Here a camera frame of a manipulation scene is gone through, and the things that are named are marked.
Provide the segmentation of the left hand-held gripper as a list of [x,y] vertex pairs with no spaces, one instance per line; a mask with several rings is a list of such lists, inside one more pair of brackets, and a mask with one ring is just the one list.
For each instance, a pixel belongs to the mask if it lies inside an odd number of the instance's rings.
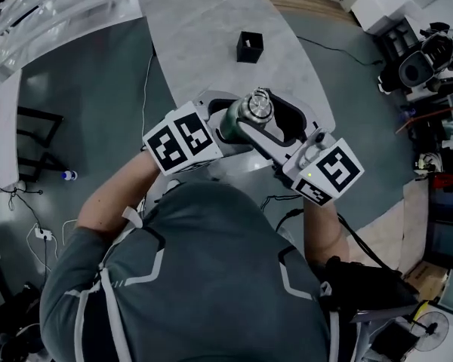
[[[228,109],[240,97],[225,91],[207,90],[200,95],[200,105],[207,115]],[[169,112],[143,136],[160,171],[168,176],[196,170],[219,160],[252,151],[248,143],[225,143],[214,140],[211,129],[200,118],[193,102]]]

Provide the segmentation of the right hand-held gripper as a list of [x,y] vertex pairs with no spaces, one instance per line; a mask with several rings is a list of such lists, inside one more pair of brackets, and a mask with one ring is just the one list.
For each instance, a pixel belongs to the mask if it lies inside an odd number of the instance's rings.
[[243,137],[265,159],[285,161],[276,178],[287,189],[320,207],[338,199],[364,174],[359,159],[345,139],[337,140],[319,127],[318,117],[305,102],[277,89],[267,88],[267,93],[276,127],[284,139],[294,139],[292,152],[258,124],[239,119],[236,123]]

